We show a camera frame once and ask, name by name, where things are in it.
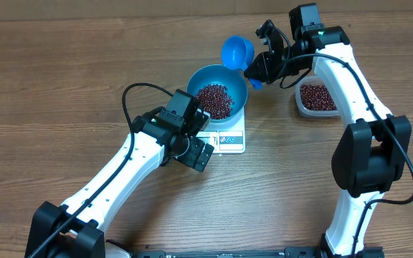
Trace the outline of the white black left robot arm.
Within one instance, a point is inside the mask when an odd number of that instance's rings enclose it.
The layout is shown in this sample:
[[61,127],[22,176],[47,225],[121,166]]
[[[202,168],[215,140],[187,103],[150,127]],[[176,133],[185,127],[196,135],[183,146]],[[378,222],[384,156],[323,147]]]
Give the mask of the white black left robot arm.
[[181,90],[166,107],[136,117],[120,150],[89,183],[60,206],[46,201],[36,210],[26,257],[130,257],[105,238],[112,220],[139,183],[169,161],[204,170],[214,148],[196,135],[208,123],[201,103]]

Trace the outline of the blue metal bowl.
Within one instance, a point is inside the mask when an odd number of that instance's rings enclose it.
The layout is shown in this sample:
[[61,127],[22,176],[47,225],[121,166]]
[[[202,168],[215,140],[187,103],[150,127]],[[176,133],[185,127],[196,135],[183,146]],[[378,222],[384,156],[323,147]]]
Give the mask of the blue metal bowl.
[[[191,76],[186,91],[190,95],[195,96],[201,88],[213,84],[225,85],[228,88],[227,92],[234,101],[234,104],[232,105],[232,113],[229,118],[233,117],[244,108],[248,97],[247,84],[238,71],[230,70],[224,65],[212,64],[202,67]],[[214,122],[224,122],[226,119],[228,118],[212,120]]]

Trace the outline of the clear plastic food container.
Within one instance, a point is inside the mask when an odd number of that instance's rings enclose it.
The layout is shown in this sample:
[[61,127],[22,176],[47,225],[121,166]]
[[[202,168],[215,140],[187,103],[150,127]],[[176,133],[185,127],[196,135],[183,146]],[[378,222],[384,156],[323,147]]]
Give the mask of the clear plastic food container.
[[304,77],[295,86],[295,101],[301,116],[305,118],[332,118],[339,111],[325,86],[317,76]]

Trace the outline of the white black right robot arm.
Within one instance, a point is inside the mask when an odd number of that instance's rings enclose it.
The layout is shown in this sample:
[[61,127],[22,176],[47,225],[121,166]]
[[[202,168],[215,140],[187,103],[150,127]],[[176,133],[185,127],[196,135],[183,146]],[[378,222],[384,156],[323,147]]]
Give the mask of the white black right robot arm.
[[407,155],[411,123],[393,115],[375,95],[345,31],[325,26],[316,4],[297,6],[289,19],[290,36],[269,20],[256,30],[267,51],[254,58],[244,75],[259,88],[313,72],[327,87],[344,132],[331,159],[340,189],[333,221],[318,247],[288,247],[285,256],[382,257],[382,248],[365,247],[364,235],[376,205],[385,202],[403,170],[412,168]]

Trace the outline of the blue plastic measuring scoop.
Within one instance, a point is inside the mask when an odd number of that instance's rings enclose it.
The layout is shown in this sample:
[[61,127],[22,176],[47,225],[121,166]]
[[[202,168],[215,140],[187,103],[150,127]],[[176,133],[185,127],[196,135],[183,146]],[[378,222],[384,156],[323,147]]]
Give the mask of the blue plastic measuring scoop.
[[255,56],[254,45],[241,36],[231,36],[222,47],[221,59],[223,65],[230,70],[245,70],[252,64]]

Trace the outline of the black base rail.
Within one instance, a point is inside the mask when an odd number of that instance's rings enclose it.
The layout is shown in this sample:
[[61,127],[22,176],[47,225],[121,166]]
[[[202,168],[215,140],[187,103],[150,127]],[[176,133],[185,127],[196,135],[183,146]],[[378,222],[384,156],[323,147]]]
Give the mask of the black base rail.
[[132,258],[326,258],[317,247],[286,247],[271,250],[212,251],[212,252],[135,252]]

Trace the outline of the white digital kitchen scale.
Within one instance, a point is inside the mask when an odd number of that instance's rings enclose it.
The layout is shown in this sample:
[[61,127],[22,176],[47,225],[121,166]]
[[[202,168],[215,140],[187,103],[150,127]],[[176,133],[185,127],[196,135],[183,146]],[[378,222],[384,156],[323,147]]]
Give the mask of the white digital kitchen scale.
[[213,154],[242,154],[246,148],[245,109],[224,122],[210,121],[204,130],[196,135],[214,147]]

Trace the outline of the red beans in bowl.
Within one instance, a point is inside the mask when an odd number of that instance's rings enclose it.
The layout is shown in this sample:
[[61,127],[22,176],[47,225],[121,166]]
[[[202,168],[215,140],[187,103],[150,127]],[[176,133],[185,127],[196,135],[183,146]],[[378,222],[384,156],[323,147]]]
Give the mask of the red beans in bowl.
[[194,97],[201,102],[212,119],[221,120],[231,115],[234,104],[227,90],[225,85],[207,85],[201,88]]

